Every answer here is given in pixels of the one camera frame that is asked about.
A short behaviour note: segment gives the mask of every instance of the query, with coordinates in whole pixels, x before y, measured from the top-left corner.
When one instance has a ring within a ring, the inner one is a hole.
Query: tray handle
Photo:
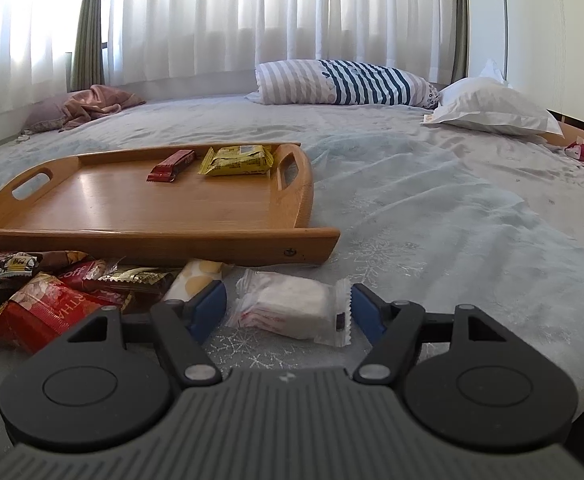
[[[23,173],[15,176],[11,181],[3,186],[0,190],[0,227],[13,218],[18,213],[30,208],[45,193],[58,186],[67,177],[78,170],[80,160],[77,156],[68,156],[44,162],[33,168],[29,168]],[[38,174],[44,174],[49,181],[40,186],[28,196],[19,199],[12,192],[27,181],[36,177]]]
[[[293,162],[298,172],[292,182],[287,183],[285,172]],[[312,165],[305,152],[296,144],[280,145],[274,152],[271,180],[271,224],[307,227],[312,214],[314,181]]]

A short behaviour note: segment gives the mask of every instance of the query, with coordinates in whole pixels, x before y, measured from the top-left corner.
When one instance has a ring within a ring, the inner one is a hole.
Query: screw
[[[390,368],[377,364],[363,365],[358,369],[358,374],[362,379],[380,381],[390,376]]]
[[[191,365],[185,368],[184,375],[191,381],[208,381],[216,375],[216,370],[210,365]]]

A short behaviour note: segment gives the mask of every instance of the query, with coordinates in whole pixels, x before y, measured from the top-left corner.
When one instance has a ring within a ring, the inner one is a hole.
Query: pink blanket
[[[92,85],[88,90],[75,93],[64,103],[63,113],[66,120],[61,130],[71,130],[89,121],[144,103],[136,94],[111,86]]]

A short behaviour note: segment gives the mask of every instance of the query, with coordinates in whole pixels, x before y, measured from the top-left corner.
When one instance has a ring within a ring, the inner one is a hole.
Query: wooden tray
[[[214,149],[228,144],[214,145]],[[203,258],[245,266],[323,263],[339,231],[308,228],[312,168],[296,144],[272,144],[268,174],[197,174],[210,146],[165,146],[58,158],[0,190],[0,250],[78,250],[149,265]],[[180,149],[195,160],[174,182],[146,182]],[[296,163],[291,182],[285,170]],[[18,200],[13,191],[39,174],[50,179]]]

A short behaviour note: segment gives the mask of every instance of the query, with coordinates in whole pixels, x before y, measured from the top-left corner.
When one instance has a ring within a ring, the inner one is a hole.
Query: green curtain
[[[101,0],[81,0],[76,44],[72,54],[70,89],[85,90],[104,84],[101,51]]]
[[[467,22],[467,0],[456,0],[456,49],[454,50],[452,82],[467,77]]]

